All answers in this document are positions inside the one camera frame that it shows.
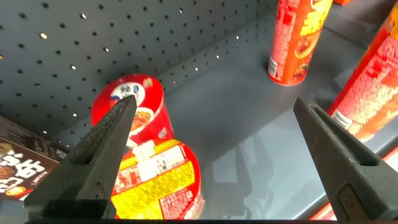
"instant noodle cup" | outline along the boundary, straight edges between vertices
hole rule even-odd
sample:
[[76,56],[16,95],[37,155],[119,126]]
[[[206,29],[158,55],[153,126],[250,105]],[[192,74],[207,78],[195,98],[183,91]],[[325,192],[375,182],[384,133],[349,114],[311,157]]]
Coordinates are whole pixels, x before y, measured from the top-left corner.
[[111,200],[116,218],[197,219],[205,201],[198,161],[175,140],[148,141],[124,155]]
[[371,139],[398,114],[398,3],[328,110],[352,135]]
[[138,146],[151,139],[170,139],[174,131],[164,104],[164,92],[158,80],[146,74],[133,74],[119,78],[98,95],[91,112],[95,125],[124,97],[134,95],[137,111],[131,124],[127,147]]
[[283,86],[301,83],[333,0],[279,0],[269,78]]

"red noodle cup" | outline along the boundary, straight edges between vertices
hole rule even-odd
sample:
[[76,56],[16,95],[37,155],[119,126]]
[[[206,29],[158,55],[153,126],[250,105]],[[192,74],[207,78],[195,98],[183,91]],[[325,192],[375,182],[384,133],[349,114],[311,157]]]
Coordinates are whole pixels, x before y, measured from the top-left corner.
[[279,0],[269,78],[283,86],[304,81],[333,0]]
[[146,74],[122,77],[106,86],[94,101],[91,122],[95,125],[113,105],[129,95],[135,96],[137,111],[127,147],[135,147],[151,139],[173,138],[174,131],[164,104],[162,85]]
[[111,200],[122,219],[197,219],[202,198],[199,163],[184,143],[148,141],[124,155]]
[[398,114],[398,4],[328,110],[352,135],[371,139]]

